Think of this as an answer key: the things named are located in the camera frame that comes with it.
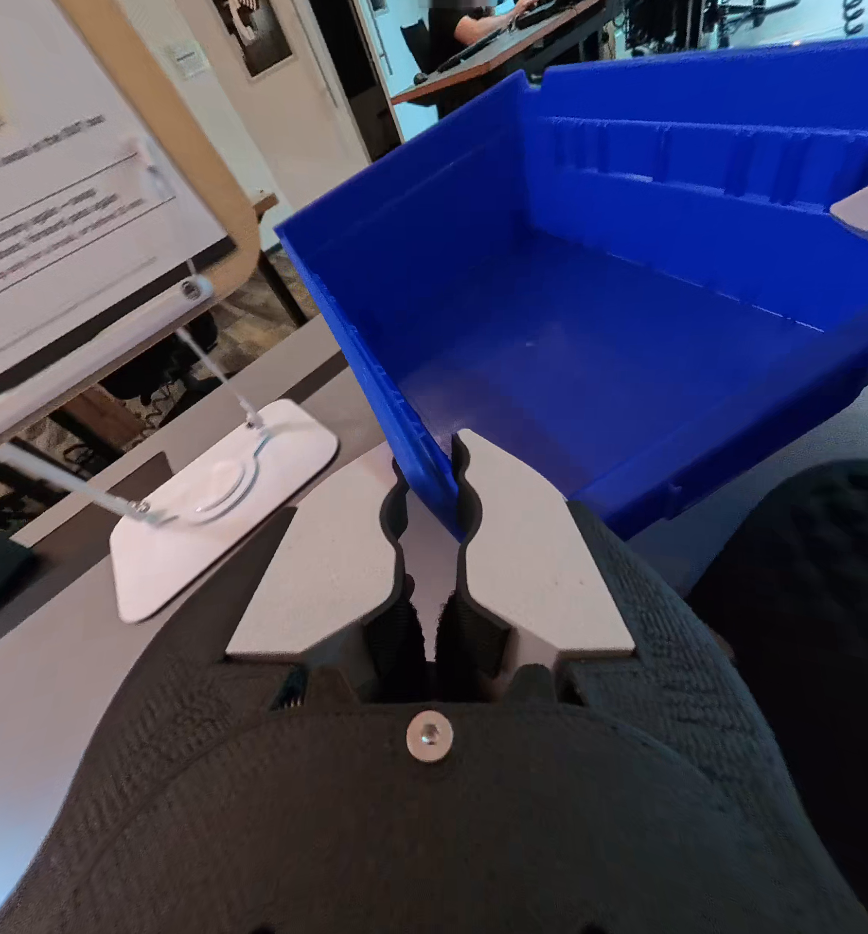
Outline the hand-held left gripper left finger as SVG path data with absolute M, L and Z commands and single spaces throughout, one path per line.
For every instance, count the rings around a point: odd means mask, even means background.
M 367 626 L 404 587 L 407 483 L 356 460 L 298 504 L 226 648 L 229 660 L 373 664 Z

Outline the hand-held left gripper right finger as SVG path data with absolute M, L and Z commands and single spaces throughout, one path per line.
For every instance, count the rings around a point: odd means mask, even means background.
M 628 659 L 637 645 L 557 488 L 471 429 L 452 438 L 462 639 L 487 683 L 521 667 Z

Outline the blue plastic bin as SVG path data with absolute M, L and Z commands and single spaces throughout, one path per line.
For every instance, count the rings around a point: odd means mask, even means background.
M 452 528 L 470 429 L 623 538 L 868 385 L 868 40 L 508 76 L 277 236 Z

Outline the white document stand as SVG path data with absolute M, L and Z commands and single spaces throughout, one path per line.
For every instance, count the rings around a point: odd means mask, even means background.
M 243 408 L 245 420 L 146 499 L 128 501 L 53 468 L 8 441 L 32 403 L 54 402 L 71 382 L 93 377 L 162 325 L 193 314 L 213 286 L 188 260 L 188 274 L 109 329 L 64 355 L 17 388 L 0 391 L 0 461 L 69 492 L 81 492 L 120 517 L 110 536 L 116 603 L 125 623 L 158 613 L 334 460 L 338 438 L 298 404 L 257 409 L 216 375 Z

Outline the black honeycomb wrist pad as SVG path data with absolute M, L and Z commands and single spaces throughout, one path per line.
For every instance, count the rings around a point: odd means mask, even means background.
M 868 911 L 868 460 L 817 465 L 768 492 L 686 601 L 731 648 Z

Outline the wooden office desk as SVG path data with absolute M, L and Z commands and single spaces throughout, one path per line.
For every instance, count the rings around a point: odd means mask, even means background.
M 548 37 L 560 30 L 560 39 L 581 30 L 592 31 L 612 18 L 614 2 L 574 2 L 556 9 L 553 15 L 525 28 L 499 31 L 488 42 L 482 41 L 474 52 L 466 51 L 451 58 L 451 66 L 442 65 L 434 72 L 426 73 L 421 80 L 414 80 L 411 87 L 392 98 L 393 105 L 421 103 L 433 99 L 448 88 L 465 84 L 496 72 L 503 65 L 531 53 L 537 46 L 544 48 Z

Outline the printed instruction sheet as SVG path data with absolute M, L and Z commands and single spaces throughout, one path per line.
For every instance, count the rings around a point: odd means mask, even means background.
M 236 243 L 59 2 L 0 2 L 0 395 Z

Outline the black keyboard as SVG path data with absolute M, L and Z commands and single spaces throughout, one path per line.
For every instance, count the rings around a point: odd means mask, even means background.
M 486 48 L 494 44 L 496 41 L 498 41 L 498 39 L 502 35 L 504 35 L 508 31 L 509 31 L 509 28 L 506 26 L 503 29 L 497 29 L 497 30 L 490 32 L 488 35 L 481 38 L 479 41 L 476 41 L 475 43 L 471 45 L 465 46 L 460 52 L 454 53 L 453 55 L 451 55 L 450 58 L 446 59 L 438 67 L 433 69 L 431 73 L 442 74 L 442 73 L 445 73 L 451 70 L 454 67 L 459 66 L 460 64 L 472 58 L 474 55 L 478 54 L 479 52 L 485 50 Z

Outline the black office chair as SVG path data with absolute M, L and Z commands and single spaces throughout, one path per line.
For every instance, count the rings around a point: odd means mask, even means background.
M 432 64 L 431 39 L 426 21 L 418 18 L 410 25 L 401 26 L 400 31 L 418 70 L 430 74 L 437 66 Z

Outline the wall poster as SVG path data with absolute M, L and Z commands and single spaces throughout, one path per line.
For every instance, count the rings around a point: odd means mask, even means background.
M 258 78 L 293 57 L 283 27 L 268 1 L 213 1 L 249 76 Z

